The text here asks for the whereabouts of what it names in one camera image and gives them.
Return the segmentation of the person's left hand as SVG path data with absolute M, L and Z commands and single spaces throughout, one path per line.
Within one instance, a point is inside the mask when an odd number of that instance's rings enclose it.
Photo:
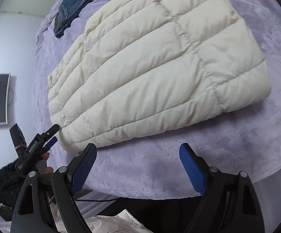
M 40 174 L 51 174 L 54 172 L 52 167 L 47 165 L 47 161 L 50 157 L 50 153 L 46 152 L 42 155 L 42 159 L 36 164 L 36 168 Z

